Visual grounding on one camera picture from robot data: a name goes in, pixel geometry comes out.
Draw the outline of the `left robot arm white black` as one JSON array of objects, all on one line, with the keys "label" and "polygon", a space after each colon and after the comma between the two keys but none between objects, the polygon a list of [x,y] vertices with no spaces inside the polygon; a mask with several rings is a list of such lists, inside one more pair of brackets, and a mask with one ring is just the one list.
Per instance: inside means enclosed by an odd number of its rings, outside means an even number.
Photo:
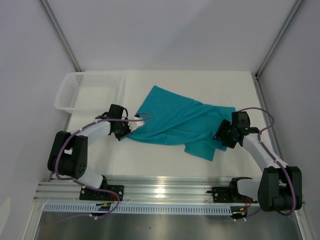
[{"label": "left robot arm white black", "polygon": [[111,104],[109,110],[97,116],[93,122],[71,133],[59,131],[51,148],[47,162],[49,171],[60,180],[74,180],[91,188],[97,200],[108,196],[108,180],[88,167],[88,148],[97,140],[114,135],[117,140],[131,132],[128,110]]}]

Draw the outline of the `teal t shirt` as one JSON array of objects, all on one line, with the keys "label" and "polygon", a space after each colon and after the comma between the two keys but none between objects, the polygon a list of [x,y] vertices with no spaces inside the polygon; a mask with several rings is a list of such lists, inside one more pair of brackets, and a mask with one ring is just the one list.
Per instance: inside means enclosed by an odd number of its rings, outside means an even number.
[{"label": "teal t shirt", "polygon": [[184,145],[186,153],[212,161],[216,150],[227,149],[214,135],[223,120],[231,120],[235,110],[204,104],[154,86],[137,111],[148,113],[150,118],[128,137],[145,144]]}]

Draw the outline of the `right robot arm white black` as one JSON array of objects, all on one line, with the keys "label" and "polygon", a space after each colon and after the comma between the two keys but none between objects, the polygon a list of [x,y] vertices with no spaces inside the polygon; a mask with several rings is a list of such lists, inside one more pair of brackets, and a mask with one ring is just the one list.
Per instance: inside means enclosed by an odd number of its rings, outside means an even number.
[{"label": "right robot arm white black", "polygon": [[302,172],[290,166],[262,139],[263,131],[251,126],[246,109],[234,111],[231,120],[224,119],[213,139],[233,149],[240,145],[255,160],[262,176],[233,177],[228,187],[213,187],[215,203],[258,203],[264,212],[290,216],[302,207]]}]

